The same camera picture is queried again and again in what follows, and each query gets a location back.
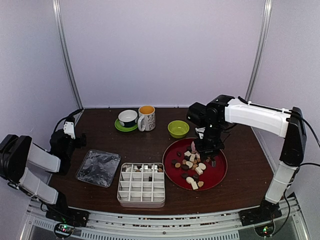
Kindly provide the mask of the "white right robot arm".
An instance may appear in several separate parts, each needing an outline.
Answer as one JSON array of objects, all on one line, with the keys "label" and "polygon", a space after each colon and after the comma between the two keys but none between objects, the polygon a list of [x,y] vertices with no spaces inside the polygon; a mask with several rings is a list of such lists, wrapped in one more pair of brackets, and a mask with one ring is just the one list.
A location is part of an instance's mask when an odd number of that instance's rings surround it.
[{"label": "white right robot arm", "polygon": [[202,159],[216,156],[225,148],[221,134],[229,129],[229,124],[264,130],[284,139],[278,168],[263,199],[265,203],[256,210],[259,220],[268,220],[304,160],[307,134],[301,109],[263,106],[222,94],[206,105],[195,102],[188,108],[186,118],[203,130],[197,132],[194,141]]}]

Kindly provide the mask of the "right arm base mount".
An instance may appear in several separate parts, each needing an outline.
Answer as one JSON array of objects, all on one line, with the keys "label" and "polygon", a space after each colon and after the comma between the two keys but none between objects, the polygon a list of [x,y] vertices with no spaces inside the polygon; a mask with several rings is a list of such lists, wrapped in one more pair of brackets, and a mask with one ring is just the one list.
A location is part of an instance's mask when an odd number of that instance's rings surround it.
[{"label": "right arm base mount", "polygon": [[255,233],[263,238],[269,238],[275,233],[274,220],[282,216],[279,203],[265,199],[259,206],[241,210],[238,214],[243,227],[253,225]]}]

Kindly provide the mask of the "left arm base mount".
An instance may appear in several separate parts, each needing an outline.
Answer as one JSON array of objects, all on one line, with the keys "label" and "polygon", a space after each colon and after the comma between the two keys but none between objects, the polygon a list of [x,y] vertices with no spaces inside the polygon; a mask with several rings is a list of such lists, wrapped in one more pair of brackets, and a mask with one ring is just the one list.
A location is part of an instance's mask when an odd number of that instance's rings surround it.
[{"label": "left arm base mount", "polygon": [[69,207],[67,198],[63,193],[59,193],[55,204],[42,202],[46,206],[46,218],[56,221],[53,233],[59,240],[69,238],[77,227],[86,227],[90,213]]}]

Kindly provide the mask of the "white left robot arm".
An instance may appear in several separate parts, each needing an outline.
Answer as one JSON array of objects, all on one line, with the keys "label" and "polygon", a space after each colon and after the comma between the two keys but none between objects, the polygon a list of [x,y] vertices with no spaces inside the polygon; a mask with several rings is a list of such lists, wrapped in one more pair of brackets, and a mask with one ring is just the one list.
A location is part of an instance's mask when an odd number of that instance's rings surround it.
[{"label": "white left robot arm", "polygon": [[50,150],[34,143],[31,136],[8,134],[0,143],[0,176],[12,188],[46,204],[61,222],[67,222],[72,218],[72,211],[66,196],[33,172],[39,169],[65,176],[75,149],[86,146],[86,135],[76,135],[74,114],[63,117],[58,123],[63,126],[54,128],[49,140]]}]

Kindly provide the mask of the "pink plastic scoop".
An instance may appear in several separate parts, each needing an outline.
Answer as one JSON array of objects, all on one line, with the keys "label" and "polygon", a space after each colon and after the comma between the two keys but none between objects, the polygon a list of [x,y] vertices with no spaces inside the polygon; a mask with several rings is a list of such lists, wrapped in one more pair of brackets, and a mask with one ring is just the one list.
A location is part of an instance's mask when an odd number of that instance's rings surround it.
[{"label": "pink plastic scoop", "polygon": [[197,153],[198,153],[194,141],[191,143],[190,147],[191,147],[191,153],[192,153],[192,154],[197,154]]}]

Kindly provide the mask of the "tin lid with rabbit picture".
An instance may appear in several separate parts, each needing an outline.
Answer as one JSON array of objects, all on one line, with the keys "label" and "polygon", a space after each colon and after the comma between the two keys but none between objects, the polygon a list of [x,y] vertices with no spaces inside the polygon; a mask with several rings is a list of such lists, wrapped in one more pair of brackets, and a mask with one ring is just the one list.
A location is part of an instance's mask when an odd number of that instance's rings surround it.
[{"label": "tin lid with rabbit picture", "polygon": [[121,162],[121,155],[91,149],[75,174],[78,181],[109,188]]}]

